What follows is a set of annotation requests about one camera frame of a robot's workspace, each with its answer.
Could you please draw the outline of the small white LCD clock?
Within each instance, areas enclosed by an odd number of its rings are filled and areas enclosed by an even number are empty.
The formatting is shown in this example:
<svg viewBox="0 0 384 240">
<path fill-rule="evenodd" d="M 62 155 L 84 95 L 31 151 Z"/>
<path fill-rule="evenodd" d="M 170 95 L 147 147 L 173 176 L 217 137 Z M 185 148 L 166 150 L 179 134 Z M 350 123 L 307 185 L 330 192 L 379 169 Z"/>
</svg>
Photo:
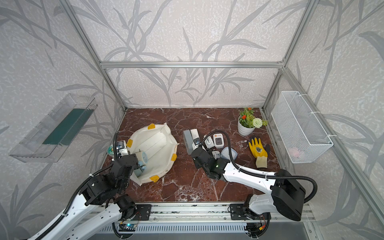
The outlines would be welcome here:
<svg viewBox="0 0 384 240">
<path fill-rule="evenodd" d="M 212 151 L 212 155 L 215 160 L 221 157 L 221 153 L 219 151 Z"/>
</svg>

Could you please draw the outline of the blue twin bell alarm clock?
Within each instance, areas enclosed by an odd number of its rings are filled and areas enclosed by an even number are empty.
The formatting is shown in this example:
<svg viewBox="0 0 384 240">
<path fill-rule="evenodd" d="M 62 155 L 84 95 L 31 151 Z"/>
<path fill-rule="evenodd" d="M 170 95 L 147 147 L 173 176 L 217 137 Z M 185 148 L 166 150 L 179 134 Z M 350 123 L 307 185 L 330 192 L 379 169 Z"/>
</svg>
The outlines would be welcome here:
<svg viewBox="0 0 384 240">
<path fill-rule="evenodd" d="M 134 170 L 134 173 L 137 177 L 139 177 L 146 170 L 149 158 L 145 152 L 137 152 L 135 153 L 135 155 L 138 158 L 139 168 L 137 170 Z"/>
</svg>

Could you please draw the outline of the white digital paw clock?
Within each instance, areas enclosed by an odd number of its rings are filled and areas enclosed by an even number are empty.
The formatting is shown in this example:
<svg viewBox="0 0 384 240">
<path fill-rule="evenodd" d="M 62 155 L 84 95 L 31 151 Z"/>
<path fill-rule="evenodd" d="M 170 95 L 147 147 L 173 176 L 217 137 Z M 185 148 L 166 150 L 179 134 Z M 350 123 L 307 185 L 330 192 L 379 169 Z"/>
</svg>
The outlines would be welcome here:
<svg viewBox="0 0 384 240">
<path fill-rule="evenodd" d="M 214 141 L 215 148 L 217 148 L 217 149 L 224 148 L 225 142 L 224 142 L 223 134 L 221 134 L 221 133 L 214 134 L 213 135 L 213 141 Z"/>
</svg>

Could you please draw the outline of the grey blue square clock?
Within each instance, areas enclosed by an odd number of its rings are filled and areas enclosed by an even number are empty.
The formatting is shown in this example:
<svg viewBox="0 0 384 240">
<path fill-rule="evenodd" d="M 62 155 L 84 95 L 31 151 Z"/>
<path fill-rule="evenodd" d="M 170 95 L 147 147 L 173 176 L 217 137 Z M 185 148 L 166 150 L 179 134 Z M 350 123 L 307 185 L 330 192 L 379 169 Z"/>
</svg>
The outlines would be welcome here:
<svg viewBox="0 0 384 240">
<path fill-rule="evenodd" d="M 194 150 L 193 149 L 193 143 L 194 142 L 193 142 L 191 130 L 183 131 L 183 139 L 184 139 L 185 147 L 186 147 L 186 150 L 187 150 L 187 154 L 191 155 L 191 153 Z"/>
</svg>

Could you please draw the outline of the white canvas tote bag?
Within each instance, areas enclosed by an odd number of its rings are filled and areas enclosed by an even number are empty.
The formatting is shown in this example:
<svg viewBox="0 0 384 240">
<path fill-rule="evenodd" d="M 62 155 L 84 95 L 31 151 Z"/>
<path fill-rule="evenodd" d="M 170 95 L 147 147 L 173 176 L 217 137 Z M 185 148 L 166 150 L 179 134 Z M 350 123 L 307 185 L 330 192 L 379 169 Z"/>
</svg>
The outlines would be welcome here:
<svg viewBox="0 0 384 240">
<path fill-rule="evenodd" d="M 132 181 L 142 186 L 155 183 L 164 177 L 177 159 L 178 145 L 166 123 L 150 124 L 134 132 L 127 142 L 128 151 L 134 155 L 137 152 L 145 152 L 149 160 L 144 173 L 139 177 L 133 173 Z"/>
</svg>

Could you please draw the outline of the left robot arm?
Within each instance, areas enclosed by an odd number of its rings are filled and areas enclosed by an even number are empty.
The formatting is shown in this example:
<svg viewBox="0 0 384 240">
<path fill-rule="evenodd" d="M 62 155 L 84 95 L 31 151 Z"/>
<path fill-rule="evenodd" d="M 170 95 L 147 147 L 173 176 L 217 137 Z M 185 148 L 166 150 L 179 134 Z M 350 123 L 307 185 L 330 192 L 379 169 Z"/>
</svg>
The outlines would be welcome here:
<svg viewBox="0 0 384 240">
<path fill-rule="evenodd" d="M 139 167 L 138 158 L 118 153 L 118 134 L 113 137 L 113 162 L 81 183 L 64 210 L 33 240 L 87 240 L 107 225 L 136 215 L 136 204 L 124 191 Z"/>
</svg>

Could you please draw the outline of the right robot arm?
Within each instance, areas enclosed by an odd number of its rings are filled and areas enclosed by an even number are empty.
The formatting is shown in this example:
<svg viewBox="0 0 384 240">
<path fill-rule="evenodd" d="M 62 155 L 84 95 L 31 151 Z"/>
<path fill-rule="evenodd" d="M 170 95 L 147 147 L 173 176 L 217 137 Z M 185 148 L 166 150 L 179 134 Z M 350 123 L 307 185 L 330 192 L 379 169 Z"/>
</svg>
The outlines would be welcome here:
<svg viewBox="0 0 384 240">
<path fill-rule="evenodd" d="M 184 131 L 184 142 L 195 167 L 203 169 L 213 180 L 238 183 L 258 191 L 262 195 L 249 195 L 244 202 L 244 215 L 255 217 L 279 213 L 299 222 L 304 204 L 318 191 L 318 184 L 310 177 L 294 176 L 286 170 L 263 172 L 236 164 L 232 151 L 227 158 L 215 158 L 211 146 L 200 139 L 196 129 Z"/>
</svg>

